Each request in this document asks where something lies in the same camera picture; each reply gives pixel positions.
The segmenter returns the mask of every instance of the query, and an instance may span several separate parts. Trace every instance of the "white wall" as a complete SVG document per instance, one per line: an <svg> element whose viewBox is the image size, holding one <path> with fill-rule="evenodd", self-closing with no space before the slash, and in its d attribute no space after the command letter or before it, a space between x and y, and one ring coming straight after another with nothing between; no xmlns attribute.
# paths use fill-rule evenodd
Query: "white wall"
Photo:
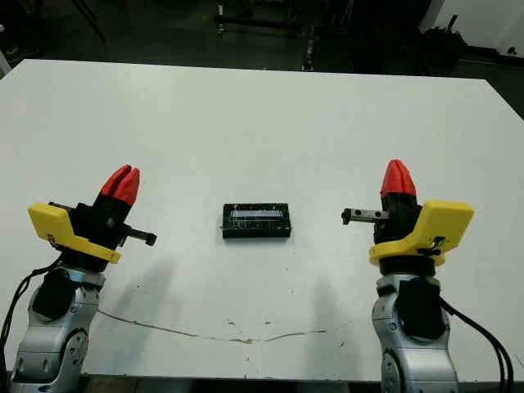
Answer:
<svg viewBox="0 0 524 393"><path fill-rule="evenodd" d="M498 48L515 39L524 52L523 0L445 0L435 25L446 26L454 14L458 15L454 28L469 45Z"/></svg>

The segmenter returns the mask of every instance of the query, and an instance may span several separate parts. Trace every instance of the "metal stand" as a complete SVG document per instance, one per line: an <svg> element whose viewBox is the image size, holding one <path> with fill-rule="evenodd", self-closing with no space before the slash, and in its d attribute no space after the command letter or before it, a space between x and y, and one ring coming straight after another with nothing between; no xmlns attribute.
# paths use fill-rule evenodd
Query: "metal stand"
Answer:
<svg viewBox="0 0 524 393"><path fill-rule="evenodd" d="M297 33L302 29L301 25L295 22L276 22L273 20L261 20L254 18L240 18L224 15L224 4L221 1L216 2L219 13L215 16L217 33L222 34L225 31L226 24L247 25L256 27L269 27L271 29L281 29L292 33Z"/></svg>
<svg viewBox="0 0 524 393"><path fill-rule="evenodd" d="M79 10L80 14L84 17L84 19L89 23L91 28L94 30L94 32L97 34L100 39L105 42L106 37L104 36L103 32L98 27L97 23L97 17L91 11L91 8L85 3L84 0L72 0L75 7Z"/></svg>
<svg viewBox="0 0 524 393"><path fill-rule="evenodd" d="M71 0L73 5L79 10L80 15L89 23L91 28L97 34L97 36L103 41L106 41L106 36L100 30L97 23L97 17L94 12L89 8L88 4L84 0ZM34 2L34 14L39 24L42 24L42 0L35 0Z"/></svg>

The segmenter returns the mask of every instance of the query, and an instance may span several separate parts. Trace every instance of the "dark floor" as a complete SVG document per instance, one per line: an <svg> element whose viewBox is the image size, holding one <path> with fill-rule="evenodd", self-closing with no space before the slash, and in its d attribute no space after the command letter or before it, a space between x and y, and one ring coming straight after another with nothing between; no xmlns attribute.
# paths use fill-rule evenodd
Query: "dark floor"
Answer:
<svg viewBox="0 0 524 393"><path fill-rule="evenodd" d="M227 25L221 36L213 19L214 0L86 0L98 17L107 41L91 30L71 0L43 0L40 58L115 61L242 69L301 70L307 40L302 34L274 29ZM322 3L309 0L304 25L318 22ZM234 0L224 1L225 13L235 15ZM284 21L287 4L254 4L255 17ZM317 42L314 70L355 72L347 39ZM402 53L387 55L383 74L419 75ZM464 57L452 70L431 71L436 76L487 79L524 117L524 67L495 64L477 56Z"/></svg>

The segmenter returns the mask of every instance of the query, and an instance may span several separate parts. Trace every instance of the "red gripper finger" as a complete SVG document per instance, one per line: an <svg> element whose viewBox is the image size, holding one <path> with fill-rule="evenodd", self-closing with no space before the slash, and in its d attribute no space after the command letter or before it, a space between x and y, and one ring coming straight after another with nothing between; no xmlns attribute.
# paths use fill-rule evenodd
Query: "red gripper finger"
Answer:
<svg viewBox="0 0 524 393"><path fill-rule="evenodd" d="M385 197L389 192L409 194L413 197L417 196L417 190L415 189L409 170L401 160L391 160L387 165L386 174L384 175L384 181L382 182L382 188L380 190L380 198Z"/></svg>

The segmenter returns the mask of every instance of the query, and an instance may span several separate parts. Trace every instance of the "equipment in background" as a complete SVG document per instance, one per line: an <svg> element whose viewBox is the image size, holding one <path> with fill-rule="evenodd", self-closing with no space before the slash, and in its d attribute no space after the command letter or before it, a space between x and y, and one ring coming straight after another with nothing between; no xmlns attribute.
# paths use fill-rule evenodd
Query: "equipment in background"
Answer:
<svg viewBox="0 0 524 393"><path fill-rule="evenodd" d="M342 223L374 223L372 264L380 267L375 332L382 346L382 391L455 393L457 374L449 356L449 317L457 315L494 347L500 368L500 392L513 387L513 366L500 342L478 323L440 297L435 266L457 247L473 216L465 203L417 204L409 171L392 160L381 189L382 210L345 209ZM503 358L508 380L505 380Z"/></svg>
<svg viewBox="0 0 524 393"><path fill-rule="evenodd" d="M287 203L225 204L222 238L289 237L291 221Z"/></svg>
<svg viewBox="0 0 524 393"><path fill-rule="evenodd" d="M286 21L263 20L253 18L253 11L251 7L244 6L244 11L237 16L226 16L224 12L224 0L217 0L216 6L218 14L215 16L216 31L221 35L225 31L225 25L248 25L256 27L268 27L271 29L286 30L292 34L298 34L302 26L297 23L298 6L295 4L297 0L289 0L289 7L287 11ZM247 3L247 0L242 0L242 4Z"/></svg>
<svg viewBox="0 0 524 393"><path fill-rule="evenodd" d="M468 47L462 35L452 30L456 21L457 16L453 15L445 29L435 27L423 34L422 45L432 66L455 67Z"/></svg>
<svg viewBox="0 0 524 393"><path fill-rule="evenodd" d="M29 208L36 233L61 252L44 269L24 278L2 327L0 391L8 392L5 345L16 302L29 280L46 274L29 303L29 327L20 343L11 375L12 393L76 391L88 350L89 325L97 312L107 263L116 264L127 237L155 243L156 235L124 223L138 192L140 172L126 165L102 187L92 206L75 208L37 203Z"/></svg>

